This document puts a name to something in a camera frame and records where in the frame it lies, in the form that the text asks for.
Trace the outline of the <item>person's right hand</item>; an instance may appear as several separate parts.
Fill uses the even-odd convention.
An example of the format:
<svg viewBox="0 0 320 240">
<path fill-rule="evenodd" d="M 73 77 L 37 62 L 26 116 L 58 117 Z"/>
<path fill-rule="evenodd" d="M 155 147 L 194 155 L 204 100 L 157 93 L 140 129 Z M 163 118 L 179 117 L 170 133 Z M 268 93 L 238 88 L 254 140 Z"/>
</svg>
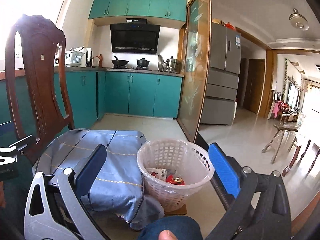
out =
<svg viewBox="0 0 320 240">
<path fill-rule="evenodd" d="M 158 240 L 177 240 L 177 237 L 170 230 L 163 230 L 160 232 Z"/>
</svg>

